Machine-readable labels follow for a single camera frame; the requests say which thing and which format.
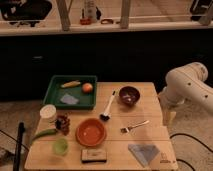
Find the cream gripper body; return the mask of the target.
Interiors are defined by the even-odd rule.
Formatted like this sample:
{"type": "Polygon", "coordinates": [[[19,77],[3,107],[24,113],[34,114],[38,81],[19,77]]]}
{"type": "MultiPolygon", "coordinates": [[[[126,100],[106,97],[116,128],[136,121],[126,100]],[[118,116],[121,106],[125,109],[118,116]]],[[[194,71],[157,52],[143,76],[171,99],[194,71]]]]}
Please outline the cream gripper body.
{"type": "Polygon", "coordinates": [[[162,114],[163,114],[163,124],[168,126],[172,123],[173,119],[176,116],[176,111],[174,110],[174,105],[162,105],[162,114]]]}

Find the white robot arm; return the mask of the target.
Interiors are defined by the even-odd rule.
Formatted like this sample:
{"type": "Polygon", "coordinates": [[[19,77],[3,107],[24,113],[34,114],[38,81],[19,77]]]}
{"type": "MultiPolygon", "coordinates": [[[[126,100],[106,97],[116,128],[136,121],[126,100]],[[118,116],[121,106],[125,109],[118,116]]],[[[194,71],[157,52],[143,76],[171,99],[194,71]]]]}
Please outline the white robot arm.
{"type": "Polygon", "coordinates": [[[166,86],[158,94],[165,126],[176,116],[174,108],[186,99],[213,114],[213,88],[205,84],[207,77],[208,70],[200,62],[174,68],[166,74],[166,86]]]}

